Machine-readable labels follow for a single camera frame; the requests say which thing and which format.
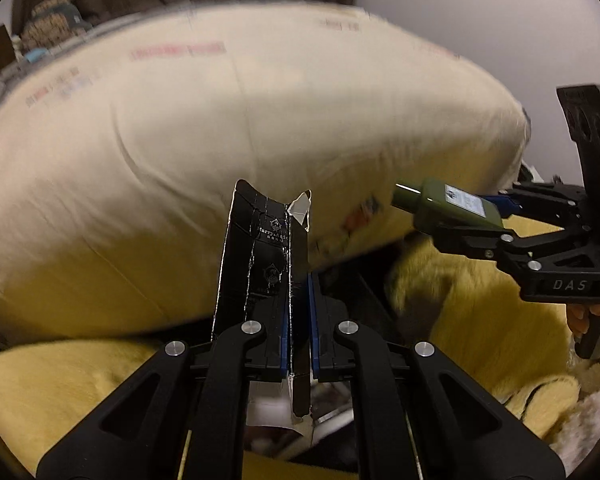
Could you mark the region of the large dark green bottle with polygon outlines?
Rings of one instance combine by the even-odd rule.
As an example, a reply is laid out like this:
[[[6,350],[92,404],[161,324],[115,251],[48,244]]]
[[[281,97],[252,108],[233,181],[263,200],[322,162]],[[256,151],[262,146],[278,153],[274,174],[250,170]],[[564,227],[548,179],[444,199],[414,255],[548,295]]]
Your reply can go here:
[[[424,233],[439,226],[503,227],[498,208],[492,203],[436,179],[427,178],[421,184],[396,182],[391,205],[411,214],[414,228]]]

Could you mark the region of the black cardboard box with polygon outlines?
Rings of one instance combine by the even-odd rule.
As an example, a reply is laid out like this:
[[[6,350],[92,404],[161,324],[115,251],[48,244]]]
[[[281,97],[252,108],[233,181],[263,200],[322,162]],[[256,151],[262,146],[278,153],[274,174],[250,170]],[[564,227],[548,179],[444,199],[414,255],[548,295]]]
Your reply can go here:
[[[279,203],[238,180],[222,250],[208,398],[240,408],[250,382],[284,382],[291,418],[309,415],[308,235],[312,197]]]

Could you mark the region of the trash bin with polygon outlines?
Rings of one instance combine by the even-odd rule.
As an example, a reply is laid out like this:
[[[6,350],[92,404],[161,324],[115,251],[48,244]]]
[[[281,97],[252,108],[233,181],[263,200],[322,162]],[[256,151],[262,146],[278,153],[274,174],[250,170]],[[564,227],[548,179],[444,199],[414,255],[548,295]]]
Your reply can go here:
[[[311,382],[309,414],[291,409],[291,385],[252,382],[249,389],[245,450],[276,460],[291,460],[353,422],[348,382]]]

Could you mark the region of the yellow fluffy rug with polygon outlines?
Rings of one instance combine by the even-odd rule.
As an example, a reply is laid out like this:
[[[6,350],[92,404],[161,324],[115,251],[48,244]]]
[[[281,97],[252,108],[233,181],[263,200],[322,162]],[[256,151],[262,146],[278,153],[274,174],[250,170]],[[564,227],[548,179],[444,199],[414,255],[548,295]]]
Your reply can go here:
[[[578,358],[568,309],[520,300],[494,264],[443,255],[414,236],[392,271],[400,322],[426,337],[574,471],[600,440],[600,362]],[[0,352],[0,437],[27,472],[156,351],[127,339],[65,340]]]

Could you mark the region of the brown patterned plush toy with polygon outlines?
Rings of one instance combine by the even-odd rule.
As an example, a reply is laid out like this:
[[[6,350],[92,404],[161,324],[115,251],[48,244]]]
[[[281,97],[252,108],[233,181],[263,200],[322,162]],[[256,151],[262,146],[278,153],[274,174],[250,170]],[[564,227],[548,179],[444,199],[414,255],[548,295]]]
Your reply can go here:
[[[24,52],[50,49],[92,28],[73,0],[44,0],[31,11],[20,35]]]

